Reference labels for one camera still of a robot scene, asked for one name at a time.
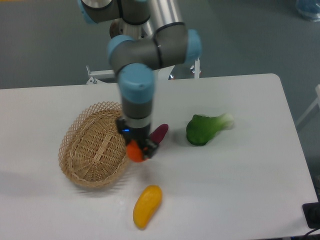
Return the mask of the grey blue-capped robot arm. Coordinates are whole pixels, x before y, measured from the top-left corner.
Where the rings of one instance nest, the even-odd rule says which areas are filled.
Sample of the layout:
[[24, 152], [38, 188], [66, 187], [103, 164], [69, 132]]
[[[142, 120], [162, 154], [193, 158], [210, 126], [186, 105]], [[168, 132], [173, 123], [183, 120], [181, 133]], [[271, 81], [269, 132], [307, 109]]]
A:
[[150, 138], [154, 71], [198, 59], [200, 36], [186, 28], [175, 0], [80, 0], [78, 6], [89, 23], [124, 24], [107, 46], [122, 104], [116, 126], [127, 156], [134, 162], [148, 160], [158, 148]]

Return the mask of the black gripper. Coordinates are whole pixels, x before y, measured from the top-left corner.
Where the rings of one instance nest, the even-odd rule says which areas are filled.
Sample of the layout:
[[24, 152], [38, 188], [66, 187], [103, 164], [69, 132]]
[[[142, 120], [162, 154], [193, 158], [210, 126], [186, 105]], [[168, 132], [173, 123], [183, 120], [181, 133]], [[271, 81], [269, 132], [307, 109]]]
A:
[[159, 144], [149, 138], [151, 125], [144, 127], [130, 127], [127, 121], [119, 117], [116, 120], [117, 131], [123, 136], [125, 143], [128, 145], [131, 141], [135, 141], [142, 148], [142, 156], [144, 159], [151, 159], [157, 152]]

